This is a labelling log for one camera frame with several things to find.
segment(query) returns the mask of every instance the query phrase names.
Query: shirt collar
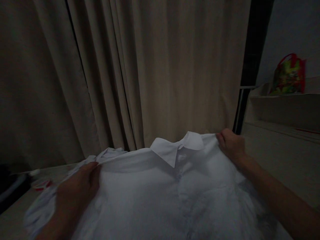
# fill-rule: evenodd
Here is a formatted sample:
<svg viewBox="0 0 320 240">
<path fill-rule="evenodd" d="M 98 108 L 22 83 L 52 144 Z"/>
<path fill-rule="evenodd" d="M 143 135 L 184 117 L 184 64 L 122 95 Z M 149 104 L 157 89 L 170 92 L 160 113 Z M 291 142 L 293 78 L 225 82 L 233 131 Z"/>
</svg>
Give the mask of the shirt collar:
<svg viewBox="0 0 320 240">
<path fill-rule="evenodd" d="M 204 149 L 201 135 L 194 132 L 187 132 L 183 139 L 175 143 L 169 142 L 163 138 L 156 138 L 150 149 L 174 168 L 177 151 L 182 147 L 192 150 Z"/>
</svg>

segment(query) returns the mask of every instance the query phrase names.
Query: black object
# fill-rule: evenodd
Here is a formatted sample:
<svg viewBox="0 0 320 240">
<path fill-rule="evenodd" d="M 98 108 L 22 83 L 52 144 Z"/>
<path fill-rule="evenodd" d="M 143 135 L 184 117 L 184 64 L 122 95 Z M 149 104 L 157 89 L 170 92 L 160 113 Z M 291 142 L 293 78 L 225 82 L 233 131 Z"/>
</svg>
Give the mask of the black object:
<svg viewBox="0 0 320 240">
<path fill-rule="evenodd" d="M 0 214 L 14 204 L 30 189 L 28 174 L 10 174 L 5 165 L 0 165 Z"/>
</svg>

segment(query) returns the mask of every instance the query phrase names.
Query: white shirt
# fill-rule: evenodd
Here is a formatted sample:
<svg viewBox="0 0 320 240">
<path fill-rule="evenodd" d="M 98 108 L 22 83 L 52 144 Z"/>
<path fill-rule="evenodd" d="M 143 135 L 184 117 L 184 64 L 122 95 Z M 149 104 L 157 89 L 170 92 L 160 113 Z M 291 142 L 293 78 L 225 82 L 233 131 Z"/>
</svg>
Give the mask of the white shirt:
<svg viewBox="0 0 320 240">
<path fill-rule="evenodd" d="M 277 221 L 215 134 L 156 138 L 150 148 L 99 162 L 100 189 L 72 239 L 274 237 Z"/>
</svg>

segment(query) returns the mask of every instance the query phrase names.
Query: forearm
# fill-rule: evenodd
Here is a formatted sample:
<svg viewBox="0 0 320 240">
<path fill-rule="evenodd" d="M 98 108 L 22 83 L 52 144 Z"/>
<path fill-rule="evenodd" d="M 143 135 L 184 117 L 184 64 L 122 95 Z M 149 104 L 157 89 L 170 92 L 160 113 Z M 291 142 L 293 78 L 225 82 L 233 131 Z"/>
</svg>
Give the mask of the forearm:
<svg viewBox="0 0 320 240">
<path fill-rule="evenodd" d="M 319 213 L 263 170 L 253 158 L 246 156 L 238 167 L 294 239 L 320 239 Z"/>
<path fill-rule="evenodd" d="M 50 221 L 43 227 L 36 240 L 70 239 L 80 217 L 81 214 L 76 212 L 55 212 Z"/>
</svg>

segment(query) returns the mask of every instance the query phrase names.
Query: right hand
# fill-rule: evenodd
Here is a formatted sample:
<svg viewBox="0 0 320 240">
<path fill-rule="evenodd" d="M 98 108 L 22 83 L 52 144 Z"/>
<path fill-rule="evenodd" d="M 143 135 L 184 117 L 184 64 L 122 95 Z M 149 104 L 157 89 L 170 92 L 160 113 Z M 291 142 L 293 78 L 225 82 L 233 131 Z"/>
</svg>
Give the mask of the right hand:
<svg viewBox="0 0 320 240">
<path fill-rule="evenodd" d="M 234 134 L 230 129 L 225 128 L 216 137 L 221 151 L 237 166 L 241 167 L 247 158 L 245 152 L 244 138 Z"/>
</svg>

